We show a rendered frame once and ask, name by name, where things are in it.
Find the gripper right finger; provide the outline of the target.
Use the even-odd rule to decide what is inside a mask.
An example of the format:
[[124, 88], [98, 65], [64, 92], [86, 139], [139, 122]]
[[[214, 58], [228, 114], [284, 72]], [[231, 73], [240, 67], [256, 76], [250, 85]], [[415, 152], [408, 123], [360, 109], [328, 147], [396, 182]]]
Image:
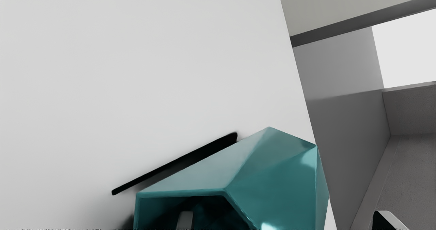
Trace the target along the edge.
[[373, 213], [372, 230], [410, 230], [393, 213], [376, 210]]

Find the teal faceted mug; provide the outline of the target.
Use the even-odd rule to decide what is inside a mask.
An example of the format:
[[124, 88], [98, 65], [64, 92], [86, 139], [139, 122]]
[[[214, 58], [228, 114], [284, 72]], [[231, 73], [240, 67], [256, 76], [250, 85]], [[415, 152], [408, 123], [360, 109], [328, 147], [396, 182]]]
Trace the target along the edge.
[[318, 147], [267, 127], [136, 194], [134, 230], [324, 230], [329, 191]]

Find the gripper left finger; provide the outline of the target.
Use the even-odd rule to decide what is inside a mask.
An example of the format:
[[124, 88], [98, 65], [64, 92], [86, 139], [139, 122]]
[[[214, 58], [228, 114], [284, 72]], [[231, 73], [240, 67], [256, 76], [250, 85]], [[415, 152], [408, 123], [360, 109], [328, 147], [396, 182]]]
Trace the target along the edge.
[[176, 230], [194, 230], [194, 212], [182, 211], [176, 224]]

